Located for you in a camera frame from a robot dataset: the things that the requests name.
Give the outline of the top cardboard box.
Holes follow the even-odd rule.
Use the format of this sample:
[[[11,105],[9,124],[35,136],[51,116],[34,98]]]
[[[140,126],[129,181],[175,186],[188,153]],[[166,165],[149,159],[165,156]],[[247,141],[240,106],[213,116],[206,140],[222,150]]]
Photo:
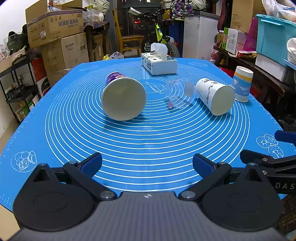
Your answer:
[[[82,1],[38,1],[26,9],[31,49],[84,31]]]

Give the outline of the purple paper cup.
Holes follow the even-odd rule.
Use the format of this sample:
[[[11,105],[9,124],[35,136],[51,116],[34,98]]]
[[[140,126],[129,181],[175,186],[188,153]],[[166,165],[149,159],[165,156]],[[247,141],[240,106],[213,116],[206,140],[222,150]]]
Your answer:
[[[143,111],[147,101],[144,86],[120,72],[110,73],[101,95],[105,114],[115,121],[128,121]]]

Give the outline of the dark wooden side table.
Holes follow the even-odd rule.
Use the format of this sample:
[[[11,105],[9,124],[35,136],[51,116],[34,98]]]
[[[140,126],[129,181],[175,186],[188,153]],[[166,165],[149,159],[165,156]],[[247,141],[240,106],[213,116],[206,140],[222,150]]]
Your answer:
[[[219,52],[219,57],[214,62],[217,67],[234,71],[237,66],[242,66],[253,71],[255,98],[262,105],[269,103],[270,106],[276,105],[283,109],[285,104],[295,103],[295,88],[293,86],[280,82],[252,61],[231,57],[227,51],[216,46],[213,49]]]

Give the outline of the teal plastic storage bin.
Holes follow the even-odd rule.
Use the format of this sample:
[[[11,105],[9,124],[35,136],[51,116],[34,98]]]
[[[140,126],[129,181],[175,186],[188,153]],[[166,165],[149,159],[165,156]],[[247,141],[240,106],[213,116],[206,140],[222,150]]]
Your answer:
[[[295,22],[257,14],[257,53],[285,66],[287,41],[296,36]]]

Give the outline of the white tissue box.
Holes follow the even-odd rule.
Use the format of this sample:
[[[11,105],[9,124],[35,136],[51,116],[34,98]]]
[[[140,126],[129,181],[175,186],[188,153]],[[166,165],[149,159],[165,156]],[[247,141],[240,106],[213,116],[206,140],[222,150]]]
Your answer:
[[[176,74],[178,61],[167,55],[168,48],[162,43],[152,43],[151,51],[142,53],[142,66],[151,75]]]

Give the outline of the black metal shelf rack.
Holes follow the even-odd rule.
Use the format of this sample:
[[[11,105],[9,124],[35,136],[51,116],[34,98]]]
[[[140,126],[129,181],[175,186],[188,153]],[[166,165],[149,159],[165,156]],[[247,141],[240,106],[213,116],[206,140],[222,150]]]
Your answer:
[[[16,112],[13,110],[13,107],[11,106],[13,103],[21,102],[23,101],[25,103],[25,106],[27,107],[28,111],[30,112],[30,107],[27,102],[27,98],[32,95],[32,97],[35,97],[36,95],[38,98],[41,98],[40,92],[38,90],[37,81],[34,80],[33,76],[33,68],[31,66],[31,63],[34,61],[34,57],[30,56],[28,54],[19,54],[18,56],[15,56],[13,61],[11,62],[10,67],[5,67],[4,70],[1,71],[1,78],[6,76],[7,74],[10,74],[13,79],[13,83],[16,82],[16,87],[11,88],[10,90],[6,91],[4,89],[3,82],[1,81],[1,90],[4,94],[4,97],[6,99],[6,103],[9,105],[9,108],[11,112],[14,115],[14,118],[16,119],[16,123],[19,125],[23,120],[19,118],[16,114]],[[24,85],[22,80],[20,80],[17,76],[16,70],[18,68],[21,68],[22,66],[28,67],[29,74],[31,77],[32,84],[31,85]]]

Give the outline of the lower cardboard box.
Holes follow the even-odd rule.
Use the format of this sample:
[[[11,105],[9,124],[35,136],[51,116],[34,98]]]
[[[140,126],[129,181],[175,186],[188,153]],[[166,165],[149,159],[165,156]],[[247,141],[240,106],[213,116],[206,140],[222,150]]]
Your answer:
[[[80,33],[58,39],[41,48],[50,86],[54,86],[72,68],[88,63],[86,34]]]

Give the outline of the black bicycle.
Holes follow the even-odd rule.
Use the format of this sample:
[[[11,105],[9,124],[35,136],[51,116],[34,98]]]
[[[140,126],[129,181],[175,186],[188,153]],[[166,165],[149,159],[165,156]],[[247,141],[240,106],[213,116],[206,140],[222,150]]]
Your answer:
[[[168,56],[180,58],[180,52],[176,44],[171,41],[170,36],[165,35],[161,30],[161,26],[173,24],[172,19],[160,20],[160,16],[166,13],[166,8],[158,9],[154,13],[141,13],[140,11],[129,7],[127,8],[127,12],[132,14],[138,25],[144,29],[144,38],[141,43],[141,50],[143,53],[150,52],[153,43],[161,43],[166,45]]]

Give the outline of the blue silicone baking mat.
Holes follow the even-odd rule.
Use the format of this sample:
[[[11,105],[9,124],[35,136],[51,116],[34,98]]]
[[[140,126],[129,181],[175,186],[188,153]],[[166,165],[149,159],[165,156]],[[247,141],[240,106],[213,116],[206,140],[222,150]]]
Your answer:
[[[107,75],[120,72],[138,80],[147,92],[142,113],[129,121],[108,118],[101,106]],[[214,162],[241,166],[248,149],[274,158],[292,156],[292,144],[277,142],[280,125],[254,98],[234,102],[213,116],[197,98],[169,109],[164,85],[169,80],[201,78],[231,84],[232,79],[206,60],[179,59],[175,75],[152,76],[139,58],[80,64],[38,102],[1,154],[1,205],[11,209],[38,164],[60,167],[102,155],[95,180],[122,191],[180,192],[200,180],[192,158],[199,153]]]

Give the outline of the green white carton box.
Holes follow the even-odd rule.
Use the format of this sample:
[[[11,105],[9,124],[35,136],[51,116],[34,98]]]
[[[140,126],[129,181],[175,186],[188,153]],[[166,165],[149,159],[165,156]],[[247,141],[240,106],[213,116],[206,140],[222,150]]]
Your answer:
[[[246,33],[232,28],[224,28],[221,48],[236,56],[239,50],[243,50],[246,39]]]

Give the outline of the white chest freezer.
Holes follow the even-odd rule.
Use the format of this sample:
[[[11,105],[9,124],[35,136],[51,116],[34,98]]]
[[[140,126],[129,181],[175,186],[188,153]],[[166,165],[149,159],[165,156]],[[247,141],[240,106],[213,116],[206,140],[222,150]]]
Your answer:
[[[203,11],[185,17],[183,58],[210,60],[218,20],[218,15]]]

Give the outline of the white printed paper cup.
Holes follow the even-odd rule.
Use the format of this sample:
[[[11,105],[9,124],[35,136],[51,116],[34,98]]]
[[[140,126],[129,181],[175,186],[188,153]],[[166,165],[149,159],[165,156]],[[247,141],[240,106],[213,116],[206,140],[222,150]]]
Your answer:
[[[202,78],[197,82],[195,89],[198,97],[215,116],[227,113],[234,104],[235,93],[230,85]]]

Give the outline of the clear plastic cup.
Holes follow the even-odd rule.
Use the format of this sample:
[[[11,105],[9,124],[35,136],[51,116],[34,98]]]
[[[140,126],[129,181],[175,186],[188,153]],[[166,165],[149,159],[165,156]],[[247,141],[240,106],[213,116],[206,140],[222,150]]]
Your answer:
[[[168,108],[187,108],[195,99],[195,86],[189,79],[169,80],[165,83],[164,94],[168,98]]]

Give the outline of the yellow wooden chair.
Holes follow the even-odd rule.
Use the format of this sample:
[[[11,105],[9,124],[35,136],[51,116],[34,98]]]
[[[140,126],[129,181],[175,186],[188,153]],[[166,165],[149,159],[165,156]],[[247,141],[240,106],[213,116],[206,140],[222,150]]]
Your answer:
[[[114,27],[116,33],[117,44],[119,47],[119,52],[124,54],[125,52],[136,50],[137,56],[140,57],[142,53],[142,41],[144,40],[144,36],[142,35],[129,35],[123,36],[121,34],[121,30],[119,27],[117,9],[112,10],[113,20],[114,20]]]

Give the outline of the tall brown cardboard box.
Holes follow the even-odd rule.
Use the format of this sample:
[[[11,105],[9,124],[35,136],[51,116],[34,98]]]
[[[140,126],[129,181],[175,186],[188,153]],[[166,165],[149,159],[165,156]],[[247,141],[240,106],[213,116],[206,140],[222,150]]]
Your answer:
[[[233,0],[230,28],[248,33],[257,14],[266,14],[261,0]]]

